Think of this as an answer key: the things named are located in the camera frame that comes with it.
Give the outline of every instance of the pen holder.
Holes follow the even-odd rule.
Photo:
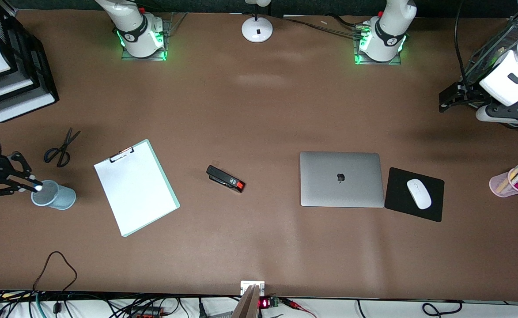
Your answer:
[[[512,185],[512,183],[510,182],[510,174],[512,173],[512,171],[513,169],[508,171],[507,173],[499,174],[491,178],[491,181],[489,182],[489,187],[491,187],[492,193],[494,193],[497,197],[510,197],[511,195],[518,194],[518,188]],[[504,186],[502,191],[497,192],[496,190],[503,183],[505,183],[506,185]]]
[[[53,180],[45,180],[41,191],[31,193],[31,201],[39,207],[66,210],[75,203],[76,193]]]

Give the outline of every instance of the brown table surface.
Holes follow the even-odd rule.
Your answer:
[[[438,112],[459,77],[453,20],[417,19],[389,67],[357,66],[350,40],[276,18],[270,40],[247,42],[246,18],[190,14],[168,61],[122,62],[102,11],[20,12],[60,101],[1,124],[0,140],[78,199],[57,211],[0,198],[0,288],[31,288],[59,250],[73,290],[238,294],[240,280],[265,280],[279,295],[517,301],[518,196],[495,197],[488,180],[518,163],[518,132],[466,107]],[[462,20],[462,55],[504,24]],[[69,127],[82,131],[70,164],[43,163]],[[123,238],[93,165],[146,138],[181,207]],[[390,167],[444,179],[443,220],[301,207],[300,151],[377,152],[385,187]],[[208,180],[210,164],[245,192]],[[71,279],[56,257],[38,287]]]

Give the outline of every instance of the laptop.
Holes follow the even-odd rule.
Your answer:
[[[383,208],[378,153],[300,153],[303,207]]]

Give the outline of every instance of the computer mouse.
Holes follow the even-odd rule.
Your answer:
[[[432,205],[432,198],[430,193],[426,189],[426,186],[422,181],[418,179],[412,179],[406,183],[408,190],[412,195],[412,199],[416,202],[416,205],[420,210],[425,210]]]

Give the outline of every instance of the black mouse pad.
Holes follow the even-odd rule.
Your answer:
[[[416,202],[414,202],[414,199],[412,199],[412,195],[410,194],[407,185],[407,182],[412,179],[419,179],[422,181],[424,186],[426,186],[432,199],[432,205],[427,209],[420,210],[416,205]],[[443,180],[410,171],[391,168],[388,172],[388,185],[386,186],[384,207],[389,210],[441,222],[444,188],[445,182]]]

